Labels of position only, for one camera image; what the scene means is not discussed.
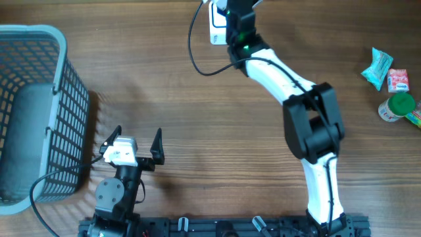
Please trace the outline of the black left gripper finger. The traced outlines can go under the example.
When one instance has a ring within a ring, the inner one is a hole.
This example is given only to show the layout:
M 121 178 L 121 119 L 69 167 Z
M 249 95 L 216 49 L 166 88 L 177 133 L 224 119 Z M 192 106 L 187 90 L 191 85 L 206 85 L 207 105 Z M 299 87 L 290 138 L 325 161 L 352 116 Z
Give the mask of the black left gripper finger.
M 111 146 L 113 144 L 113 142 L 115 141 L 115 139 L 121 135 L 122 133 L 122 127 L 121 125 L 118 125 L 114 131 L 112 132 L 112 134 L 101 144 L 100 148 L 99 148 L 99 153 L 100 154 L 104 154 L 107 150 L 107 148 L 109 146 Z
M 162 128 L 157 130 L 150 152 L 156 165 L 164 164 L 164 149 L 162 145 Z

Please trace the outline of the teal wet wipes pack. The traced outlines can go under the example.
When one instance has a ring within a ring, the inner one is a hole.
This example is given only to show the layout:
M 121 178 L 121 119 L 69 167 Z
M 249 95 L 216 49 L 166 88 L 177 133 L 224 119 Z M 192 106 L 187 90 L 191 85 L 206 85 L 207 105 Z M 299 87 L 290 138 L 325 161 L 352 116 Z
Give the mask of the teal wet wipes pack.
M 392 56 L 373 47 L 372 63 L 367 69 L 361 72 L 361 75 L 380 91 L 392 62 Z

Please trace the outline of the green lid jar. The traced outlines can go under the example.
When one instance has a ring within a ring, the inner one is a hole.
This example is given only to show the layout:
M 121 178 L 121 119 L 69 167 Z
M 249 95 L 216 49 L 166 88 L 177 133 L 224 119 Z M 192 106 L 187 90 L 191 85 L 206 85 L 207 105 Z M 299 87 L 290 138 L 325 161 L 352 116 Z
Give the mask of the green lid jar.
M 406 92 L 396 93 L 378 107 L 379 116 L 386 122 L 395 122 L 415 110 L 416 102 Z

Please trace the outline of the green Haribo gummy bag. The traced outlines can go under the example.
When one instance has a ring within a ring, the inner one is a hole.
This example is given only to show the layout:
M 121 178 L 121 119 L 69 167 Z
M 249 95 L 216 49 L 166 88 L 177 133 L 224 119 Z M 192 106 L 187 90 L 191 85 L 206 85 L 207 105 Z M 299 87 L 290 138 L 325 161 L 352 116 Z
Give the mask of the green Haribo gummy bag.
M 421 102 L 419 101 L 416 104 L 415 109 L 405 115 L 405 118 L 409 120 L 411 123 L 416 125 L 417 127 L 421 128 Z

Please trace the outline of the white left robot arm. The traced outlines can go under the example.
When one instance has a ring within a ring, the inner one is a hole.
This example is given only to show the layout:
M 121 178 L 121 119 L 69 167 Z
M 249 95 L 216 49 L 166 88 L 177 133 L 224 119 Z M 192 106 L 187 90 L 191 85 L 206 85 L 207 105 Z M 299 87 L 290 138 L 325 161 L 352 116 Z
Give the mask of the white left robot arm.
M 93 218 L 80 222 L 79 236 L 148 236 L 142 227 L 135 205 L 144 202 L 137 199 L 138 189 L 145 189 L 141 179 L 143 171 L 153 172 L 165 162 L 162 145 L 162 129 L 159 128 L 151 145 L 151 158 L 138 157 L 134 137 L 123 136 L 118 125 L 103 142 L 99 150 L 105 162 L 116 169 L 112 178 L 106 178 L 95 190 L 96 206 Z

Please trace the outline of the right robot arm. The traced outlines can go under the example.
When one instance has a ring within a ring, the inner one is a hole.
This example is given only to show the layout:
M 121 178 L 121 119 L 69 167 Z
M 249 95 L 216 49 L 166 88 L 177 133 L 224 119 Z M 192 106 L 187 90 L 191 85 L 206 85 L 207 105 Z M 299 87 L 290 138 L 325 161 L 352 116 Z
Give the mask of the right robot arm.
M 257 34 L 256 4 L 256 1 L 228 1 L 222 7 L 230 60 L 281 104 L 285 140 L 305 172 L 307 215 L 319 236 L 333 236 L 345 228 L 336 177 L 344 127 L 336 94 L 329 84 L 305 80 L 279 60 Z

